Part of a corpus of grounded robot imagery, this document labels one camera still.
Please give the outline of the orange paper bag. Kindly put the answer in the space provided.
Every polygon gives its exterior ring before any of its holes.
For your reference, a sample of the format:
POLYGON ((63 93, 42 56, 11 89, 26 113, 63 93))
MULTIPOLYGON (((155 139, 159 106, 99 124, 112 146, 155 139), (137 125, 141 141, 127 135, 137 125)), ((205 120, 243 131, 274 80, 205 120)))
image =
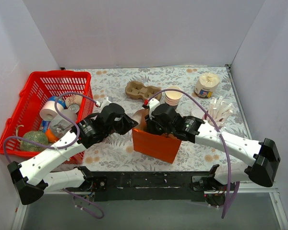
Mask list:
POLYGON ((148 115, 148 111, 140 109, 132 116, 132 119, 138 122, 138 125, 132 129, 133 149, 167 163, 173 163, 181 141, 173 135, 158 136, 146 132, 144 119, 146 115, 148 115))

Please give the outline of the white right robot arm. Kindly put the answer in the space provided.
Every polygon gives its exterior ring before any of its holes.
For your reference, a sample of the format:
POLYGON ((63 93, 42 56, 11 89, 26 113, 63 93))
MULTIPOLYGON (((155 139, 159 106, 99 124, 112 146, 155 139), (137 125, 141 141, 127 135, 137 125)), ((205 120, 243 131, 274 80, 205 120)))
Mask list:
POLYGON ((228 175, 231 182, 252 181, 263 187, 272 187, 281 161, 276 144, 265 138, 260 142, 235 136, 226 131, 217 132, 208 122, 194 117, 181 116, 166 103, 157 99, 145 102, 143 107, 149 111, 145 117, 147 130, 151 134, 172 134, 181 141, 188 141, 228 152, 241 160, 231 169, 214 166, 208 177, 208 186, 212 190, 221 189, 227 184, 228 175))

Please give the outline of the stack of paper cups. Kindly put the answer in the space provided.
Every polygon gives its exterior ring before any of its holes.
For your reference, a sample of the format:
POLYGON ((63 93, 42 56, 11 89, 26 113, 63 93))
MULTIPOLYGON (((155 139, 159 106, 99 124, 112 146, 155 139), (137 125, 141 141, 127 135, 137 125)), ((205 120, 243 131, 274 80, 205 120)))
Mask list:
POLYGON ((168 89, 175 89, 175 91, 165 91, 165 103, 174 109, 177 109, 178 104, 183 96, 183 93, 177 91, 181 90, 177 86, 169 86, 168 89))

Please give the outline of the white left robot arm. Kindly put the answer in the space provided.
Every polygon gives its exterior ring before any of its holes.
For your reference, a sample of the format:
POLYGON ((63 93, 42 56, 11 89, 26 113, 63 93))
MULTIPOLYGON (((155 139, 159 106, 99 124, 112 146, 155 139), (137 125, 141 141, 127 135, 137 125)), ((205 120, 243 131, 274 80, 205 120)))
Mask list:
POLYGON ((79 188, 86 192, 98 185, 85 166, 64 172, 53 170, 109 135, 124 135, 138 125, 116 103, 103 102, 101 108, 101 112, 88 115, 48 149, 29 160, 8 164, 12 182, 23 205, 37 201, 46 192, 65 188, 79 188))

